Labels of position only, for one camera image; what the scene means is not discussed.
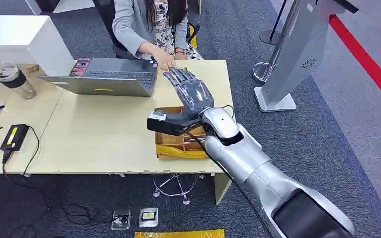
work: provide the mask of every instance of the red line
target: red line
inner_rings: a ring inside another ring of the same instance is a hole
[[[363,69],[372,78],[378,88],[381,90],[381,68],[370,57],[370,55],[364,50],[360,43],[354,38],[354,36],[348,31],[341,20],[336,15],[331,15],[329,24],[332,26],[336,34],[341,38],[342,42],[348,48],[348,50],[357,59]]]

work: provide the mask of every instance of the woman's hand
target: woman's hand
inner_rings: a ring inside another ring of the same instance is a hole
[[[176,52],[175,60],[187,60],[187,58],[183,52]]]
[[[173,56],[164,50],[157,47],[153,50],[152,55],[154,56],[154,59],[157,61],[161,70],[168,71],[169,67],[176,67]]]

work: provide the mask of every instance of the speaker grille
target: speaker grille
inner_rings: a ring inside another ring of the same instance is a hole
[[[317,63],[315,58],[310,58],[302,64],[302,69],[309,69]]]

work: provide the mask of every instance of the black cable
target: black cable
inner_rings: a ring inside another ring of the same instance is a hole
[[[234,118],[234,108],[233,108],[233,106],[231,106],[231,105],[225,105],[225,106],[223,106],[223,108],[226,108],[226,107],[230,107],[231,110],[233,110],[233,114],[231,115],[231,117]]]
[[[196,137],[194,136],[192,133],[186,131],[186,130],[182,130],[182,132],[186,133],[188,136],[192,137],[192,139],[196,140],[198,142],[198,144],[201,146],[201,148],[204,150],[204,152],[206,153],[206,155],[216,164],[218,165],[218,167],[221,168],[221,170],[227,175],[227,177],[229,177],[229,179],[231,180],[231,182],[234,183],[234,185],[236,185],[237,189],[239,190],[239,192],[242,194],[242,196],[245,198],[246,202],[248,202],[249,206],[253,209],[253,211],[255,212],[257,218],[259,219],[260,223],[262,224],[262,226],[265,228],[266,230],[266,233],[268,234],[268,236],[270,238],[274,238],[271,234],[271,231],[269,231],[269,228],[268,226],[266,225],[265,221],[263,220],[263,218],[261,217],[261,215],[259,214],[259,212],[257,211],[257,209],[255,208],[255,206],[252,204],[252,202],[249,200],[249,198],[246,196],[245,192],[242,190],[242,188],[234,181],[234,179],[231,177],[231,175],[228,173],[228,171],[216,160],[214,160],[214,158],[212,158],[208,151],[206,150],[205,146],[202,144],[202,142]]]
[[[37,152],[39,151],[39,147],[40,147],[40,139],[39,139],[39,137],[37,136],[36,131],[34,130],[34,128],[32,128],[32,127],[29,126],[29,125],[28,125],[28,128],[30,128],[30,129],[33,131],[34,135],[36,136],[36,139],[37,139],[37,146],[36,146],[36,149],[34,150],[33,156],[31,156],[30,161],[28,162],[27,166],[26,166],[25,169],[24,169],[24,172],[22,173],[23,176],[25,175],[25,172],[27,172],[28,166],[30,166],[31,161],[33,161],[34,157],[36,157],[36,154],[37,154]]]
[[[48,212],[50,212],[50,206],[49,204],[47,203],[47,197],[46,197],[46,194],[44,193],[43,190],[37,188],[36,186],[32,185],[31,183],[29,183],[29,185],[25,185],[25,184],[22,184],[22,183],[18,183],[14,180],[12,180],[8,174],[6,173],[6,169],[5,169],[5,165],[6,165],[6,162],[8,161],[8,159],[5,161],[4,159],[4,162],[2,163],[2,172],[3,172],[3,175],[5,176],[5,178],[14,186],[18,186],[18,187],[21,187],[21,188],[26,188],[26,189],[32,189],[32,190],[36,190],[40,193],[41,197],[42,197],[42,200],[43,200],[43,203],[46,205],[46,211],[40,215],[38,218],[34,219],[32,222],[30,222],[29,224],[26,224],[26,225],[21,225],[21,226],[18,226],[16,228],[14,228],[11,233],[9,234],[9,238],[13,236],[13,234],[20,230],[21,228],[30,228],[32,231],[33,231],[33,237],[37,237],[37,231],[36,229],[33,227],[33,224],[38,221],[39,219],[41,219],[42,217],[44,217]]]
[[[27,166],[25,167],[25,170],[23,172],[23,176],[25,175],[29,165],[31,164],[32,160],[36,157],[37,153],[38,153],[38,150],[40,148],[40,139],[39,137],[37,136],[37,133],[36,131],[34,130],[34,128],[32,128],[31,126],[28,126],[30,129],[32,129],[34,135],[36,136],[36,139],[37,139],[37,146],[34,150],[34,153],[32,155],[32,157],[30,158],[30,161],[28,162]],[[25,188],[25,189],[31,189],[31,190],[36,190],[40,193],[41,195],[41,198],[43,200],[43,203],[46,205],[46,212],[43,213],[41,216],[39,216],[38,218],[34,219],[32,222],[26,224],[26,225],[20,225],[16,228],[14,228],[11,233],[9,234],[8,237],[12,237],[15,232],[19,231],[20,229],[25,229],[23,234],[21,235],[21,237],[24,237],[24,235],[28,232],[28,230],[30,229],[33,233],[32,233],[32,237],[37,237],[37,231],[36,229],[34,228],[33,224],[35,222],[37,222],[39,219],[43,218],[45,215],[47,215],[47,213],[50,212],[50,205],[48,204],[48,200],[50,200],[50,198],[46,195],[46,193],[38,188],[37,186],[33,185],[32,183],[30,183],[29,181],[25,181],[27,184],[24,184],[24,183],[19,183],[17,181],[14,181],[12,180],[7,172],[6,172],[6,169],[5,169],[5,166],[6,166],[6,163],[8,162],[8,160],[10,159],[10,156],[11,156],[11,153],[12,151],[4,151],[4,154],[3,154],[3,160],[2,160],[2,172],[3,172],[3,175],[5,176],[5,178],[14,186],[17,186],[17,187],[21,187],[21,188]],[[78,204],[75,204],[71,201],[69,201],[68,199],[64,198],[64,199],[61,199],[61,197],[59,196],[59,194],[56,195],[58,201],[60,202],[60,206],[61,206],[61,209],[62,211],[65,213],[67,219],[71,222],[71,223],[74,223],[74,224],[77,224],[77,225],[95,225],[96,223],[111,223],[112,221],[118,219],[120,216],[115,216],[113,218],[107,218],[107,219],[98,219],[97,216],[101,213],[100,211],[97,211],[94,215],[92,215],[89,211],[88,208],[86,208],[85,206],[82,206],[82,205],[78,205]],[[62,202],[62,200],[68,202],[69,204],[68,205],[64,205],[64,203]],[[85,211],[85,214],[73,214],[71,212],[68,211],[68,207],[71,206],[71,207],[78,207],[82,210]],[[76,222],[74,220],[72,220],[73,217],[84,217],[86,219],[86,222]]]

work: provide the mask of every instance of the desk leg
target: desk leg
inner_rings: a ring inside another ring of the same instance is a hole
[[[223,200],[224,195],[231,185],[231,180],[226,174],[220,173],[214,176],[214,187],[215,187],[215,204],[220,204]]]

